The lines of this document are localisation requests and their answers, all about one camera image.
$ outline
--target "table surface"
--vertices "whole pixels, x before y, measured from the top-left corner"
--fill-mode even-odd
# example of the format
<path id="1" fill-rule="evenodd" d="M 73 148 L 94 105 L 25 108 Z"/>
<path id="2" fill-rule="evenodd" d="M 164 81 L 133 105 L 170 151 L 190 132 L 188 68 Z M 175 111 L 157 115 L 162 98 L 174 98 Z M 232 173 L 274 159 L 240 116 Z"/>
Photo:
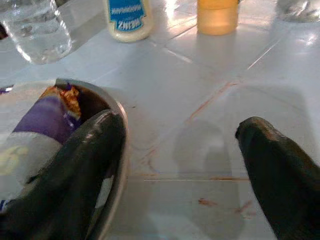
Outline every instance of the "table surface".
<path id="1" fill-rule="evenodd" d="M 195 0 L 152 0 L 148 39 L 119 43 L 102 0 L 60 8 L 73 52 L 53 64 L 24 61 L 0 43 L 0 84 L 56 77 L 107 88 L 131 132 L 130 174 L 112 240 L 275 239 L 234 138 L 260 116 L 319 165 L 320 25 L 276 19 L 276 0 L 243 0 L 236 32 L 197 34 Z"/>

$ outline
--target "glass of water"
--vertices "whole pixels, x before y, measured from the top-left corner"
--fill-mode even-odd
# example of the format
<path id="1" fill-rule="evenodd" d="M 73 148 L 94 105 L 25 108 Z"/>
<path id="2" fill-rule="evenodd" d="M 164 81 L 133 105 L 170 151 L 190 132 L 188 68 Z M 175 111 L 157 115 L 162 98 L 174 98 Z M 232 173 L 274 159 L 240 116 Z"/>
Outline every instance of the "glass of water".
<path id="1" fill-rule="evenodd" d="M 30 63 L 55 62 L 72 47 L 55 0 L 0 0 L 0 21 Z"/>
<path id="2" fill-rule="evenodd" d="M 320 0 L 278 0 L 277 11 L 281 19 L 289 22 L 319 22 Z"/>

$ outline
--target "mayonnaise jar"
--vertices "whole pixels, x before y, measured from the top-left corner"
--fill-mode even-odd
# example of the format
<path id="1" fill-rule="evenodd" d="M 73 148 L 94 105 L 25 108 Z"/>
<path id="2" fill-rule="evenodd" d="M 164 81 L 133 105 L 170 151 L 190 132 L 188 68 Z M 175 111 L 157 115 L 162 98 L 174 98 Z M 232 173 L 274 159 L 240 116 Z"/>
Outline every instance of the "mayonnaise jar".
<path id="1" fill-rule="evenodd" d="M 149 36 L 153 28 L 149 0 L 104 0 L 108 30 L 113 38 L 130 43 Z"/>

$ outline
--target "metal bowl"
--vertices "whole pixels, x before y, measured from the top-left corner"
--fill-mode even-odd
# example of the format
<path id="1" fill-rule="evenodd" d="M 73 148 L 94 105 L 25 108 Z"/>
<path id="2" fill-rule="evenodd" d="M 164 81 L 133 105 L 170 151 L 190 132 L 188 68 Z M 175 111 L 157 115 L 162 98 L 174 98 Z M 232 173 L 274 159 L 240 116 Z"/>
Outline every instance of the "metal bowl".
<path id="1" fill-rule="evenodd" d="M 86 121 L 102 110 L 111 109 L 122 116 L 125 127 L 125 141 L 122 147 L 122 155 L 117 163 L 111 190 L 104 206 L 96 209 L 86 237 L 87 240 L 104 240 L 107 236 L 108 228 L 116 213 L 125 183 L 127 181 L 129 163 L 128 118 L 122 105 L 100 87 L 83 81 L 64 78 L 58 78 L 55 82 L 55 86 L 61 89 L 66 88 L 68 84 L 73 85 L 81 92 L 79 105 L 81 108 L 82 122 Z M 9 92 L 12 87 L 13 86 L 0 87 L 0 93 Z"/>

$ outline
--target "glass of juice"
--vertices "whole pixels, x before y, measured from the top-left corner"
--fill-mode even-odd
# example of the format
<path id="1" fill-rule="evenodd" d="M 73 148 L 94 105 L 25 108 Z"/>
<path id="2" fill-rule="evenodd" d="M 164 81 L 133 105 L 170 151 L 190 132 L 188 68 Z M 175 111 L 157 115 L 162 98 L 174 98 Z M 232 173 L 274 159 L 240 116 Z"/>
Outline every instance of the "glass of juice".
<path id="1" fill-rule="evenodd" d="M 238 25 L 238 0 L 197 0 L 197 28 L 200 33 L 223 35 Z"/>

